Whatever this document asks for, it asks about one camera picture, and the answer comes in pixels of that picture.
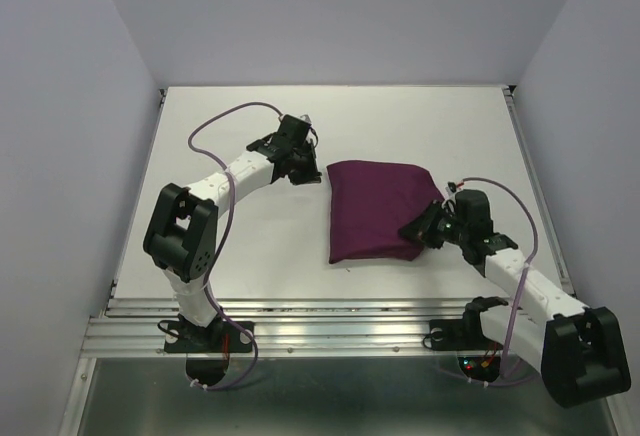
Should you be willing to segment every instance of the white wall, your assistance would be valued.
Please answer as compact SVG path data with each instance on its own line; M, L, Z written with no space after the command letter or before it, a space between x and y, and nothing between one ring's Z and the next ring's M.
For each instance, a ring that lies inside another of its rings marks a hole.
M157 116L111 0L0 0L0 434L57 434Z
M515 83L565 0L114 0L167 84Z
M640 0L568 0L516 104L576 290L620 319L637 416Z

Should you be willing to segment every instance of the black joint housing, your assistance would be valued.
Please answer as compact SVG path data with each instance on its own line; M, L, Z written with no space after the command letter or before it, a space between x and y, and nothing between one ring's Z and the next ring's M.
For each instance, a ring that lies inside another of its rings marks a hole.
M547 322L540 373L564 408L628 391L631 375L615 315L586 309Z
M456 218L466 227L469 240L494 234L489 198L483 191L463 189L456 193Z
M189 219L185 228L177 220ZM144 237L143 249L160 269L170 268L188 283L213 264L218 207L188 188L168 184L160 191Z

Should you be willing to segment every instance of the cable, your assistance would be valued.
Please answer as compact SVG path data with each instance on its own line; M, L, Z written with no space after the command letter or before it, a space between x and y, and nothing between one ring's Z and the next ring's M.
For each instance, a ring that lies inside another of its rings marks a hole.
M278 114L278 119L282 118L282 112L276 108L275 106L269 104L269 103L263 103L263 102L259 102L259 101L252 101L249 103L244 103L244 104L240 104L238 106L235 106L231 109L228 109L216 116L214 116L211 119L208 119L207 121L205 121L204 123L202 123L200 126L198 126L196 129L193 130L193 132L189 135L189 139L187 140L187 144L189 145L189 148L199 154L203 154L211 159L213 159L216 163L218 163L218 165L223 169L225 176L227 177L227 180L229 181L229 216L227 217L227 225L224 228L224 233L222 234L222 238L220 238L220 244L218 244L218 247L216 248L216 252L215 255L213 257L213 263L211 264L211 266L209 267L209 269L207 270L207 272L204 275L204 280L203 280L203 284L204 284L204 294L207 297L207 300L209 301L209 304L211 304L211 306L213 307L213 309L216 311L216 313L218 313L220 315L220 317L226 321L227 323L229 323L233 328L235 328L237 331L239 331L240 333L244 334L247 338L249 338L249 341L251 342L251 345L253 346L253 359L251 360L251 364L249 365L249 367L247 369L245 369L245 371L238 376L236 379L234 379L233 381L230 381L228 383L219 385L219 386L207 386L207 385L202 385L200 384L197 380L193 380L192 378L190 378L189 376L187 376L187 379L190 381L192 386L196 386L198 388L201 388L205 391L222 391L225 389L229 389L232 388L234 386L236 386L238 383L240 383L241 381L243 381L248 375L249 373L251 373L251 371L253 370L253 368L255 367L256 363L258 362L258 343L256 342L256 339L254 337L254 335L251 333L251 331L243 328L242 326L240 326L238 323L236 323L233 319L231 319L229 316L227 316L225 314L225 312L223 311L222 307L218 304L218 302L216 301L215 297L213 296L213 293L211 291L211 288L209 287L209 281L211 279L211 272L215 266L216 261L218 260L218 258L220 257L220 254L222 253L222 249L224 248L225 243L227 242L227 238L229 237L229 232L231 231L231 224L233 223L233 215L235 212L235 205L236 205L236 186L235 186L235 182L233 181L233 176L231 176L231 174L229 174L227 172L227 164L220 159L218 156L216 156L215 154L213 154L210 151L207 151L206 149L203 148L199 148L197 146L195 146L193 144L193 139L198 135L198 133L200 131L202 131L204 128L206 128L207 126L209 126L211 123L214 123L215 121L218 121L219 119L234 113L236 111L239 111L240 109L244 109L247 108L249 106L263 106L269 109L272 109L273 111L275 111Z
M172 323L172 322L173 321L171 321L169 319L163 319L162 321L158 321L158 324L157 324L158 329L160 331L162 331L164 334L167 334L167 335L171 336L172 338L182 339L182 336L180 336L178 333L174 333L170 329L167 329L167 328L162 326L163 323L169 324L169 323Z
M493 362L493 360L496 359L496 354L498 353L497 342L493 343L493 353L487 359L487 356L489 355L490 352L491 352L491 348L487 349L486 353L484 353L484 356L482 357L482 362L480 363L480 366L482 366L483 368L487 368Z
M225 334L222 340L222 355L224 356L224 359L226 359L227 361L231 359L231 355L229 354L230 339L231 338L229 337L229 334Z
M309 131L316 138L316 144L313 145L313 149L315 149L318 147L318 144L320 143L320 138L318 137L318 133L316 132L316 130L313 129L312 127L309 128Z
M529 209L527 209L527 206L524 204L522 199L520 199L520 197L511 189L509 189L507 186L489 178L470 177L470 178L464 178L462 180L463 183L474 182L474 181L497 186L498 188L509 193L509 195L516 200L518 205L524 211L524 214L527 216L527 219L529 220L529 224L531 224L531 230L533 232L533 250L531 251L531 254L529 254L529 256L527 256L527 258L524 261L524 267L522 268L522 274L520 276L520 281L518 282L518 288L516 289L516 293L513 297L513 306L511 307L511 314L509 315L509 324L507 326L507 333L505 335L504 345L502 347L502 360L500 361L500 376L502 376L503 379L506 379L509 376L511 376L511 374L513 374L513 372L515 371L515 368L517 367L516 365L512 367L510 370L507 370L507 356L509 354L509 347L511 345L511 338L513 336L513 328L516 324L518 307L520 306L522 293L524 293L524 288L527 282L527 275L529 274L529 265L531 264L531 261L533 261L533 258L535 258L536 255L538 254L538 246L539 246L538 228L536 226L535 221L533 220L533 216L531 212L529 211Z

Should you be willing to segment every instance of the purple cloth pouch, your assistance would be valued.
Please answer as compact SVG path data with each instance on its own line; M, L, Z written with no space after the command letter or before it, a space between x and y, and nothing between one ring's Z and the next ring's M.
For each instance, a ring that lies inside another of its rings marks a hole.
M398 230L433 200L443 200L431 174L412 164L342 161L327 167L331 182L329 263L344 259L416 259L424 246Z

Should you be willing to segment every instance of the black bracket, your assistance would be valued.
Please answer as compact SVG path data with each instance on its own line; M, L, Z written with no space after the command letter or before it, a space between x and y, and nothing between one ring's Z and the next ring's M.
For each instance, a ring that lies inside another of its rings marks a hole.
M465 306L460 319L433 319L423 344L433 351L472 351L490 349L495 342L482 334L480 313L508 303L498 297L475 298Z
M294 186L319 183L315 148L307 141L310 130L310 123L284 115L278 131L249 144L247 151L256 151L273 163L271 182L287 176Z

